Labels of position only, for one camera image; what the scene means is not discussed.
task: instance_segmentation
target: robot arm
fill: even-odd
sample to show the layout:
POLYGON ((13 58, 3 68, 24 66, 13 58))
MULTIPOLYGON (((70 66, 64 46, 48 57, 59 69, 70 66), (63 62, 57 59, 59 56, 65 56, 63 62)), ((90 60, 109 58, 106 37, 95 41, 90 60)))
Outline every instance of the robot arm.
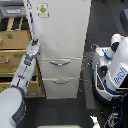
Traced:
POLYGON ((0 93, 0 127, 16 128, 25 115, 23 96, 27 93, 36 66, 39 41, 35 38, 32 13, 30 12, 33 40, 26 48, 27 55, 23 55, 20 65, 14 74, 11 87, 0 93))

